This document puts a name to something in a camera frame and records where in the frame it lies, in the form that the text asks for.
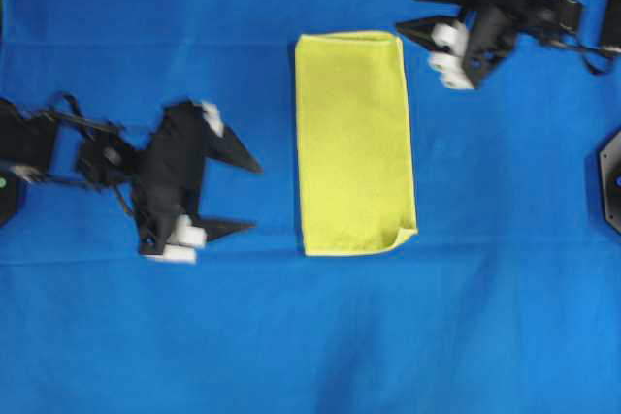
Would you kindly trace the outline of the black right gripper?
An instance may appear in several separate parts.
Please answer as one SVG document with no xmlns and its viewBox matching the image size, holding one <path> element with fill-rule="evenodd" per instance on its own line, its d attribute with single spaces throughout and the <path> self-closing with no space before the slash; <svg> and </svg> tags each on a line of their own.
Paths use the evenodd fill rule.
<svg viewBox="0 0 621 414">
<path fill-rule="evenodd" d="M 395 24 L 398 33 L 432 52 L 442 84 L 473 90 L 512 54 L 517 36 L 540 32 L 539 0 L 413 0 L 460 7 L 457 16 L 426 16 Z"/>
</svg>

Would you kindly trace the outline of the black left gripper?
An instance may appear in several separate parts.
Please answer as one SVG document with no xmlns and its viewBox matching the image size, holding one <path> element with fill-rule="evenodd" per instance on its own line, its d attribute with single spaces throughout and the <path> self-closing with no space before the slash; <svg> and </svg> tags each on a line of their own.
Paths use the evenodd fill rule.
<svg viewBox="0 0 621 414">
<path fill-rule="evenodd" d="M 248 231 L 253 222 L 200 217 L 198 205 L 208 158 L 261 174 L 263 169 L 216 106 L 184 100 L 166 107 L 139 152 L 131 201 L 139 254 L 154 261 L 194 264 L 197 251 L 217 239 Z"/>
</svg>

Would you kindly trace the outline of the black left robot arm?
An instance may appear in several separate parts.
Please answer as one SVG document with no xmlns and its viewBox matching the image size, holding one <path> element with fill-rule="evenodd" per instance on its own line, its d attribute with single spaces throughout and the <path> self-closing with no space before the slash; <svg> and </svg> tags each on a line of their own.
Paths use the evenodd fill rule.
<svg viewBox="0 0 621 414">
<path fill-rule="evenodd" d="M 1 223 L 21 211 L 30 186 L 111 191 L 132 219 L 138 253 L 150 260 L 192 264 L 208 244 L 254 228 L 251 221 L 200 212 L 209 162 L 260 174 L 263 169 L 217 105 L 184 99 L 164 107 L 146 143 L 135 146 L 126 127 L 82 113 L 61 94 L 55 106 L 32 113 L 1 101 Z"/>
</svg>

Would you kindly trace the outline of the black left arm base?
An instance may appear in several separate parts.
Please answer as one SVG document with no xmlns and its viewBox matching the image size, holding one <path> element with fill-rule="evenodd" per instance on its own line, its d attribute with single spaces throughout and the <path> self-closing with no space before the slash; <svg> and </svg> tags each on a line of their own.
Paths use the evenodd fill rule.
<svg viewBox="0 0 621 414">
<path fill-rule="evenodd" d="M 20 211 L 24 198 L 24 184 L 29 168 L 17 163 L 1 161 L 1 226 L 4 227 Z"/>
</svg>

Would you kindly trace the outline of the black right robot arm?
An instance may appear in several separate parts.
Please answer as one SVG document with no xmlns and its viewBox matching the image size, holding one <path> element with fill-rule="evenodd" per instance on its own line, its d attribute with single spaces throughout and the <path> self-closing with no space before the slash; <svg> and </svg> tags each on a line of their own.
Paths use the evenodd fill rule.
<svg viewBox="0 0 621 414">
<path fill-rule="evenodd" d="M 519 35 L 542 46 L 587 56 L 596 54 L 611 68 L 620 55 L 620 0 L 606 0 L 597 44 L 579 39 L 583 5 L 578 0 L 414 0 L 455 5 L 454 16 L 401 21 L 395 27 L 430 53 L 428 63 L 450 89 L 470 90 L 514 51 Z"/>
</svg>

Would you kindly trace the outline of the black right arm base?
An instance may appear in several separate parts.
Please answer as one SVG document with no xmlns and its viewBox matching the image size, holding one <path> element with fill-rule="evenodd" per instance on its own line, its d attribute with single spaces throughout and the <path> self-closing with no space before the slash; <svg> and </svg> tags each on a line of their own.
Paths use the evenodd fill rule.
<svg viewBox="0 0 621 414">
<path fill-rule="evenodd" d="M 620 241 L 620 127 L 609 132 L 585 159 L 586 200 L 590 223 Z"/>
</svg>

